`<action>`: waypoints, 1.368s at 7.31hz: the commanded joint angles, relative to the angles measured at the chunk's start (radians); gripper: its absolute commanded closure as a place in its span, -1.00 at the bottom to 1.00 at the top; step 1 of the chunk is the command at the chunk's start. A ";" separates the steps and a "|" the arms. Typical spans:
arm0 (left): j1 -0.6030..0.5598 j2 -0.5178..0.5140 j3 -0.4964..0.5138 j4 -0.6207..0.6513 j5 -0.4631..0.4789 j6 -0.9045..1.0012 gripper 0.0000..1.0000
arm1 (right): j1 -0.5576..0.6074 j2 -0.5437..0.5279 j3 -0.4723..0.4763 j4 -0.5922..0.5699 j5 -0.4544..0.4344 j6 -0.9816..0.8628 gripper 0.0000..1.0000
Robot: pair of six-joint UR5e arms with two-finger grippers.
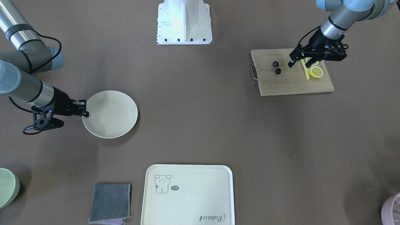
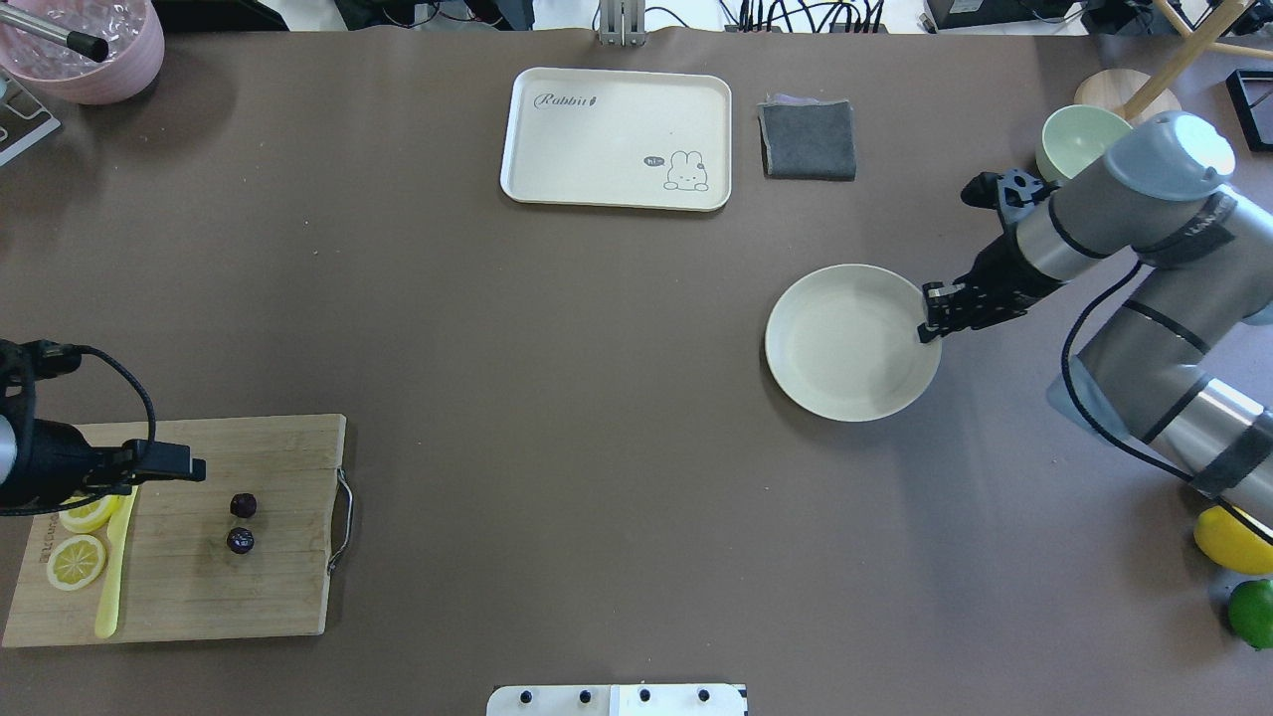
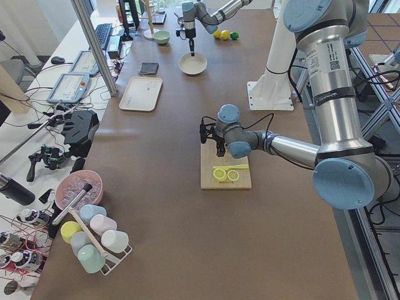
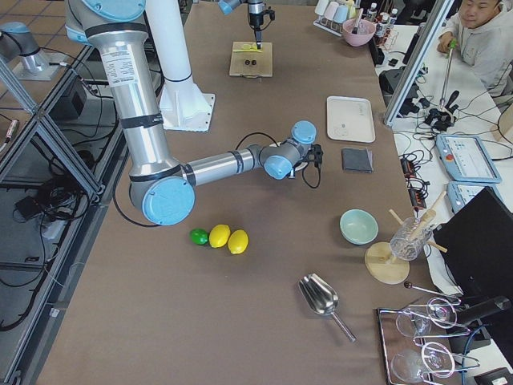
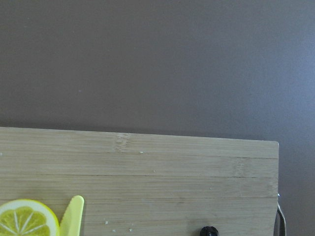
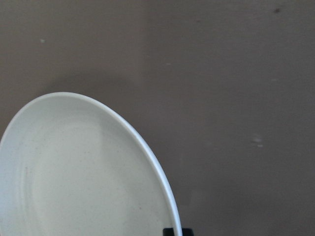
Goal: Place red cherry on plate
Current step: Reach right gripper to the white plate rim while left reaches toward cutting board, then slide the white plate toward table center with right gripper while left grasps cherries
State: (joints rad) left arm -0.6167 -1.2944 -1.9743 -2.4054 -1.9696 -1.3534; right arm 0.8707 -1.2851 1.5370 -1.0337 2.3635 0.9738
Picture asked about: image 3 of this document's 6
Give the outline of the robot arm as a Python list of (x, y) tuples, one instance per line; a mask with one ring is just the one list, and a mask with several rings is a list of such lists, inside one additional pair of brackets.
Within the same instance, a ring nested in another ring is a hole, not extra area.
[(209, 34), (213, 34), (218, 25), (232, 18), (241, 8), (252, 3), (252, 0), (229, 1), (212, 14), (209, 14), (203, 1), (186, 1), (181, 4), (182, 16), (177, 16), (180, 28), (176, 29), (176, 36), (189, 41), (190, 55), (195, 56), (194, 38), (196, 37), (197, 19)]
[(320, 145), (271, 131), (247, 131), (239, 109), (223, 105), (217, 119), (200, 125), (201, 142), (216, 142), (217, 155), (239, 159), (265, 151), (312, 169), (319, 197), (338, 209), (357, 209), (399, 190), (389, 164), (362, 135), (346, 51), (367, 33), (367, 1), (289, 1), (282, 21), (306, 56)]

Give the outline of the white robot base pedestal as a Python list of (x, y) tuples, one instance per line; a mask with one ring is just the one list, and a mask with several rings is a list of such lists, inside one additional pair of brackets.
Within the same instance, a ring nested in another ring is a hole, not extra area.
[(284, 25), (287, 1), (281, 4), (264, 74), (247, 83), (249, 108), (253, 111), (292, 111), (289, 67), (296, 49), (295, 37)]

